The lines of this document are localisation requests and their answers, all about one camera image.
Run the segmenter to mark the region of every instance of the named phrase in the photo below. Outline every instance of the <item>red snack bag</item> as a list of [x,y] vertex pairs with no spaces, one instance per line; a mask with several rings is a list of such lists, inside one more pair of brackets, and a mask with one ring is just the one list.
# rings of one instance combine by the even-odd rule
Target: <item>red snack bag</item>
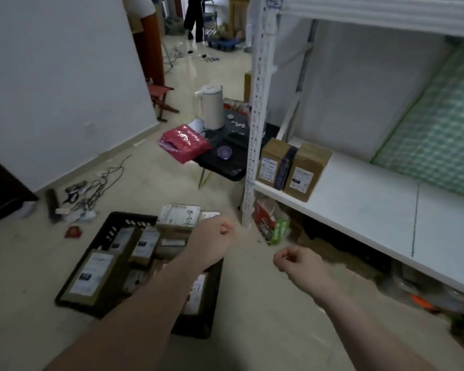
[[205,138],[185,124],[163,133],[158,145],[181,164],[211,149]]

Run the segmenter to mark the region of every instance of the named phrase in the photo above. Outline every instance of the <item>hand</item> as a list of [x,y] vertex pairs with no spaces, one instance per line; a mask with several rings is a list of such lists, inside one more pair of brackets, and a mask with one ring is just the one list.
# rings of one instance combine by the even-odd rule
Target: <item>hand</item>
[[296,287],[309,294],[319,306],[339,291],[338,284],[330,276],[323,259],[306,247],[292,246],[278,251],[273,264],[285,272]]
[[202,272],[224,257],[234,239],[235,226],[229,218],[207,218],[199,221],[192,230],[185,252]]

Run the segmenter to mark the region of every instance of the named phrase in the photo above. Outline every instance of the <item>kettle lid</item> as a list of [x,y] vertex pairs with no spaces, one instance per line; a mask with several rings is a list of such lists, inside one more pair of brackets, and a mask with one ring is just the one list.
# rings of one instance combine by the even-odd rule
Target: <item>kettle lid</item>
[[198,92],[205,95],[214,95],[220,91],[222,91],[222,86],[204,85]]

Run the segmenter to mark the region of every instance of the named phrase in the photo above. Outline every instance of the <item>black pants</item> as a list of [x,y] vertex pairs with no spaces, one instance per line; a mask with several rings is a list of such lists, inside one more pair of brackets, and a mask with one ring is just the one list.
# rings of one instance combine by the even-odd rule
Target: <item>black pants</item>
[[184,28],[191,31],[196,22],[196,43],[203,41],[203,11],[201,3],[203,0],[188,0]]

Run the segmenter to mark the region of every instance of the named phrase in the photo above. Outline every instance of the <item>shelf surface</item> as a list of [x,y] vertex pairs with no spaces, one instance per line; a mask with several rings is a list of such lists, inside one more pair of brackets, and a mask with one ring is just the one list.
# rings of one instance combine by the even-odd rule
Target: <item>shelf surface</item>
[[420,184],[414,259],[464,293],[464,197]]
[[464,37],[464,0],[284,0],[280,12]]
[[411,264],[418,192],[412,179],[334,152],[307,203],[258,181],[255,190]]

